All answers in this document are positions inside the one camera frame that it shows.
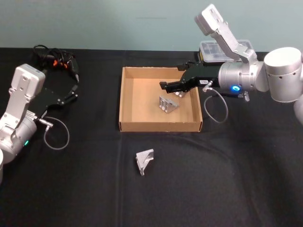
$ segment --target clear plastic box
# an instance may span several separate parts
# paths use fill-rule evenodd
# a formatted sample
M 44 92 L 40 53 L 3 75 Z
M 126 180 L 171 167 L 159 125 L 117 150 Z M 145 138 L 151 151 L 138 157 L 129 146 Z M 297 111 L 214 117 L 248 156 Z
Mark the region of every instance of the clear plastic box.
M 253 49 L 249 40 L 238 40 L 238 42 L 243 46 Z M 200 61 L 203 60 L 207 63 L 233 61 L 232 58 L 229 58 L 225 55 L 215 40 L 202 41 L 200 43 L 199 59 Z

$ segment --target gray cable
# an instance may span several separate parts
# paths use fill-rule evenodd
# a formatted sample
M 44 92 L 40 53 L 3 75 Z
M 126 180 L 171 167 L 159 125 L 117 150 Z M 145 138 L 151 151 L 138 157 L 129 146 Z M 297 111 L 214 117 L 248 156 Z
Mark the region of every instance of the gray cable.
M 228 106 L 227 106 L 227 103 L 226 103 L 226 101 L 224 100 L 224 98 L 222 97 L 222 95 L 221 95 L 218 91 L 216 91 L 216 90 L 214 90 L 214 89 L 212 89 L 212 88 L 207 88 L 206 91 L 208 91 L 208 90 L 214 91 L 214 92 L 217 93 L 217 95 L 222 99 L 222 101 L 223 101 L 223 103 L 224 103 L 224 105 L 225 105 L 226 115 L 225 115 L 225 118 L 223 119 L 223 121 L 221 121 L 221 122 L 220 122 L 220 121 L 217 121 L 214 117 L 212 117 L 212 116 L 210 115 L 210 113 L 208 112 L 208 110 L 207 110 L 207 108 L 206 108 L 206 102 L 207 102 L 210 98 L 212 98 L 212 96 L 207 97 L 206 100 L 204 101 L 204 109 L 205 109 L 205 112 L 207 113 L 207 115 L 208 115 L 214 122 L 216 122 L 216 123 L 218 123 L 218 124 L 222 124 L 222 123 L 226 122 L 226 120 L 227 120 L 227 118 L 228 118 Z
M 53 120 L 56 120 L 56 121 L 60 122 L 60 123 L 65 127 L 65 129 L 66 129 L 66 131 L 67 131 L 67 142 L 66 142 L 66 144 L 65 144 L 63 147 L 61 147 L 61 148 L 54 148 L 54 147 L 52 147 L 51 145 L 48 144 L 48 142 L 46 141 L 46 134 L 47 134 L 48 130 L 45 131 L 44 136 L 43 136 L 44 143 L 45 143 L 50 149 L 53 149 L 53 150 L 62 150 L 62 149 L 64 149 L 64 148 L 66 148 L 66 147 L 68 146 L 68 144 L 70 143 L 70 132 L 69 132 L 67 126 L 66 126 L 62 121 L 60 121 L 60 120 L 57 119 L 57 118 L 54 118 L 54 117 L 44 117 L 44 118 L 49 118 L 49 119 L 53 119 Z

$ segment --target cardboard box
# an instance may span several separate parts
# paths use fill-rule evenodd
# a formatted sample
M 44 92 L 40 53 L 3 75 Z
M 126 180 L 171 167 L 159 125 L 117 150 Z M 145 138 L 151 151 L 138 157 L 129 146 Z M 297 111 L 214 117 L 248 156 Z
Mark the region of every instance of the cardboard box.
M 120 131 L 201 131 L 202 112 L 198 89 L 183 98 L 161 90 L 160 81 L 173 82 L 182 77 L 177 68 L 124 67 L 122 71 Z M 159 96 L 179 104 L 166 113 L 159 108 Z

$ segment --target black table surface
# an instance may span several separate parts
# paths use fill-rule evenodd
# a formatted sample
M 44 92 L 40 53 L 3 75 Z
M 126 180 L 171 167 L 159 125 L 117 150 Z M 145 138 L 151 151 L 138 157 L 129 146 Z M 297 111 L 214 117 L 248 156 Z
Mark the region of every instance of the black table surface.
M 121 133 L 122 67 L 175 67 L 196 53 L 73 52 L 80 67 L 79 99 L 48 113 L 67 124 L 70 144 L 49 149 L 41 127 L 4 166 L 0 226 L 303 226 L 303 126 L 292 104 L 251 92 L 249 103 L 226 99 L 230 115 L 224 124 L 204 114 L 200 133 Z M 0 49 L 1 112 L 14 70 L 30 54 Z M 61 76 L 48 82 L 58 93 L 72 83 Z M 216 98 L 209 109 L 216 117 L 224 114 Z M 61 143 L 66 137 L 53 136 Z M 135 154 L 151 148 L 155 159 L 142 177 Z

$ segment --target teal wall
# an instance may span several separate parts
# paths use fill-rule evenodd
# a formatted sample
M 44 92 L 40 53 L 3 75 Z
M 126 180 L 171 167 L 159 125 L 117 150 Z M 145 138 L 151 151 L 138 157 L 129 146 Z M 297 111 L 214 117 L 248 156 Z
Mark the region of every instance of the teal wall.
M 0 0 L 0 47 L 197 50 L 210 3 L 257 51 L 303 49 L 301 0 Z

